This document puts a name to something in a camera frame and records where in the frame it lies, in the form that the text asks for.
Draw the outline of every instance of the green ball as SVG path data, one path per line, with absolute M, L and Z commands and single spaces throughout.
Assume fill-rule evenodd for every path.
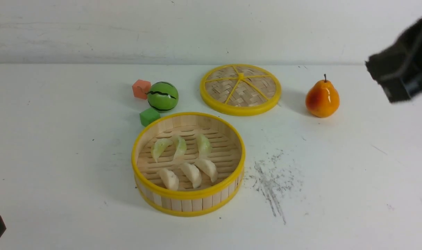
M 168 112 L 179 102 L 179 92 L 169 82 L 160 81 L 149 89 L 148 103 L 160 113 Z

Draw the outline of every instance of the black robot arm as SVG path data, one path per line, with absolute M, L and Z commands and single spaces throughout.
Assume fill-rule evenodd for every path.
M 422 18 L 395 43 L 365 62 L 390 103 L 409 101 L 422 92 Z

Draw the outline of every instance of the pink foam block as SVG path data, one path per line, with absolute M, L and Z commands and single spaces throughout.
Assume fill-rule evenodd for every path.
M 141 99 L 146 100 L 148 98 L 146 93 L 149 92 L 150 88 L 151 88 L 151 82 L 138 79 L 135 82 L 135 84 L 132 85 L 132 92 L 134 92 L 134 96 L 136 98 L 141 98 Z

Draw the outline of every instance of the green cube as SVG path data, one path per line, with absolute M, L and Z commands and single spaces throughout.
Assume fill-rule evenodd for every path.
M 140 122 L 145 127 L 159 118 L 160 118 L 159 112 L 157 112 L 157 110 L 153 108 L 149 108 L 140 113 Z

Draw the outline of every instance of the yellow rim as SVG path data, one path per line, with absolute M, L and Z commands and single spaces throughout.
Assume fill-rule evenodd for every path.
M 194 216 L 200 216 L 200 215 L 209 214 L 209 213 L 214 212 L 217 209 L 225 206 L 236 195 L 236 193 L 238 192 L 240 186 L 242 185 L 242 182 L 243 182 L 243 174 L 242 174 L 242 180 L 240 181 L 239 185 L 236 187 L 236 189 L 234 190 L 234 192 L 231 195 L 228 196 L 228 198 L 226 198 L 224 201 L 220 202 L 216 206 L 213 206 L 213 207 L 208 208 L 208 209 L 205 209 L 205 210 L 194 211 L 194 212 L 173 211 L 173 210 L 169 210 L 169 209 L 163 208 L 163 207 L 161 207 L 161 206 L 153 203 L 148 198 L 146 198 L 146 196 L 142 193 L 142 191 L 140 189 L 138 189 L 138 191 L 140 192 L 140 195 L 142 196 L 143 200 L 146 201 L 146 203 L 148 203 L 153 208 L 159 210 L 160 212 L 166 213 L 168 215 L 174 215 L 174 216 L 194 217 Z
M 240 141 L 240 144 L 242 146 L 240 161 L 239 161 L 235 171 L 232 174 L 230 174 L 230 176 L 228 176 L 225 180 L 221 181 L 220 183 L 213 185 L 209 188 L 203 189 L 203 190 L 173 191 L 173 190 L 168 190 L 166 188 L 162 188 L 162 187 L 157 186 L 156 184 L 150 182 L 145 177 L 143 177 L 143 174 L 140 172 L 140 170 L 137 167 L 137 162 L 136 162 L 137 159 L 135 157 L 135 150 L 137 148 L 137 143 L 140 140 L 140 138 L 143 136 L 143 134 L 146 133 L 146 131 L 148 131 L 153 126 L 156 126 L 157 123 L 162 122 L 163 120 L 170 119 L 172 117 L 177 117 L 177 116 L 185 116 L 185 115 L 205 116 L 205 117 L 209 117 L 209 118 L 213 118 L 213 119 L 221 121 L 222 123 L 224 123 L 225 125 L 227 125 L 229 128 L 231 128 L 234 131 L 234 133 L 237 135 L 237 138 Z M 179 199 L 179 200 L 182 200 L 182 199 L 201 199 L 201 198 L 205 198 L 205 197 L 213 195 L 217 192 L 222 191 L 231 182 L 233 182 L 235 179 L 238 178 L 238 176 L 240 175 L 240 173 L 243 170 L 243 163 L 245 162 L 245 146 L 243 144 L 243 140 L 242 140 L 240 134 L 238 133 L 238 131 L 231 124 L 229 124 L 228 122 L 226 122 L 225 120 L 223 120 L 219 117 L 209 115 L 209 114 L 204 114 L 204 113 L 198 113 L 198 112 L 176 113 L 176 114 L 172 114 L 172 115 L 169 115 L 169 116 L 165 116 L 165 117 L 163 117 L 159 120 L 156 120 L 155 122 L 149 124 L 138 135 L 137 139 L 135 140 L 134 146 L 132 148 L 131 154 L 132 154 L 131 155 L 131 163 L 132 163 L 132 168 L 134 170 L 134 174 L 137 176 L 137 178 L 140 180 L 140 182 L 143 185 L 145 185 L 146 188 L 148 188 L 149 190 L 151 190 L 154 193 L 157 193 L 158 195 L 166 196 L 166 197 L 173 198 L 173 199 Z
M 250 68 L 255 68 L 257 70 L 262 71 L 263 73 L 267 74 L 266 76 L 247 76 L 245 78 L 253 78 L 253 77 L 271 77 L 271 79 L 273 79 L 273 81 L 276 84 L 276 93 L 273 95 L 272 98 L 268 99 L 260 90 L 258 90 L 254 85 L 252 85 L 250 82 L 246 81 L 245 78 L 243 79 L 238 79 L 237 77 L 227 77 L 227 78 L 219 78 L 219 79 L 212 79 L 212 80 L 208 80 L 207 78 L 214 72 L 217 71 L 221 68 L 226 68 L 226 67 L 233 67 L 233 69 L 235 70 L 236 73 L 239 73 L 235 67 L 237 66 L 244 66 L 244 67 L 250 67 Z M 217 81 L 217 80 L 225 80 L 225 79 L 238 79 L 236 85 L 238 83 L 240 83 L 240 81 L 245 82 L 246 84 L 248 84 L 249 86 L 251 86 L 254 90 L 256 90 L 257 92 L 259 92 L 260 95 L 262 95 L 265 99 L 267 99 L 268 101 L 259 105 L 259 106 L 253 106 L 253 107 L 235 107 L 235 106 L 230 106 L 227 105 L 227 101 L 229 100 L 230 96 L 232 95 L 233 91 L 235 90 L 236 85 L 233 87 L 233 90 L 231 90 L 230 95 L 228 96 L 228 99 L 225 103 L 221 103 L 217 100 L 215 100 L 213 97 L 211 97 L 208 92 L 206 91 L 205 88 L 205 84 L 207 82 L 210 81 Z M 252 115 L 258 115 L 258 114 L 262 114 L 264 112 L 269 111 L 270 109 L 272 109 L 274 106 L 276 106 L 276 104 L 279 102 L 280 99 L 280 95 L 282 93 L 282 88 L 279 84 L 279 80 L 277 80 L 277 78 L 271 74 L 270 72 L 268 72 L 267 70 L 264 70 L 263 68 L 259 68 L 256 66 L 252 66 L 252 65 L 247 65 L 247 64 L 229 64 L 229 65 L 223 65 L 223 66 L 219 66 L 217 68 L 213 68 L 212 70 L 210 70 L 208 73 L 206 73 L 206 75 L 202 78 L 202 80 L 200 81 L 200 95 L 203 99 L 203 101 L 210 106 L 212 109 L 223 113 L 223 114 L 227 114 L 227 115 L 232 115 L 232 116 L 252 116 Z

